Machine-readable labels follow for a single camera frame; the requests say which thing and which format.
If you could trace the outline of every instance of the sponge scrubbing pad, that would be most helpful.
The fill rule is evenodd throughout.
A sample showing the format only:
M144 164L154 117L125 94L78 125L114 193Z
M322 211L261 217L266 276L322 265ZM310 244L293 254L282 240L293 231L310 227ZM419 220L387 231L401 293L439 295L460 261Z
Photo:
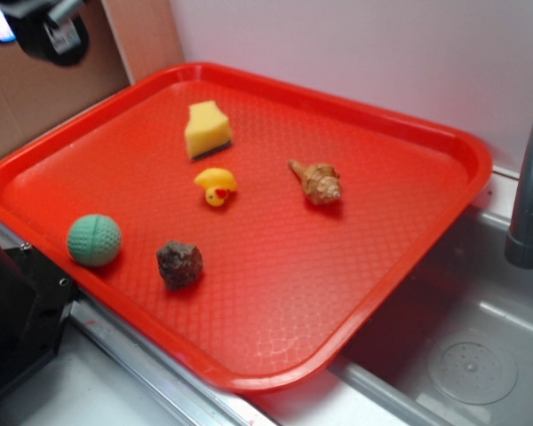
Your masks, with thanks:
M112 262L121 247L121 230L113 219L88 215L77 219L68 234L68 250L84 266L103 266Z
M214 100L189 106L189 122L185 137L187 155L198 160L231 145L233 132L229 118L223 114Z

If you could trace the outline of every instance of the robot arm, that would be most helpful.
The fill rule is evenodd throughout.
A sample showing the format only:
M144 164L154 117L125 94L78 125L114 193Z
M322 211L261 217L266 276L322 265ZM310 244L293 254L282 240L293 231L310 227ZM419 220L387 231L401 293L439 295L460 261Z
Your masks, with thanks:
M78 11L84 0L0 0L0 43L16 40L33 58L59 66L79 63L87 52L89 36Z

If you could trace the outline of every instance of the textured rubber ball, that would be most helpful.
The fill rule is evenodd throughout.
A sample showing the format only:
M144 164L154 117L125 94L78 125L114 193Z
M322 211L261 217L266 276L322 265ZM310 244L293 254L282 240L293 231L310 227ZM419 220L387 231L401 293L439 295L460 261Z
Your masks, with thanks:
M68 250L84 266L103 266L112 262L121 248L122 235L108 216L87 215L77 219L68 234Z

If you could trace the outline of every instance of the sink basin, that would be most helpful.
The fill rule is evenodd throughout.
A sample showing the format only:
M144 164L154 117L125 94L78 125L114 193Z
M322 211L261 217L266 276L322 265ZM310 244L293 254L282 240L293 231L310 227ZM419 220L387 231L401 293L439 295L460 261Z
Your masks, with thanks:
M508 225L467 210L344 357L448 424L533 425L533 270L506 262Z

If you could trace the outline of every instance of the conch shell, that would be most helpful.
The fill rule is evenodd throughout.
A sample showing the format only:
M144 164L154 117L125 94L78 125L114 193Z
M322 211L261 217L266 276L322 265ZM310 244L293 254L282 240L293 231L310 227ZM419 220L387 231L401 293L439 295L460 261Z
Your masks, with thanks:
M296 160L290 160L288 165L302 180L302 190L314 205L326 205L339 200L341 185L339 174L333 166L322 162L305 166Z

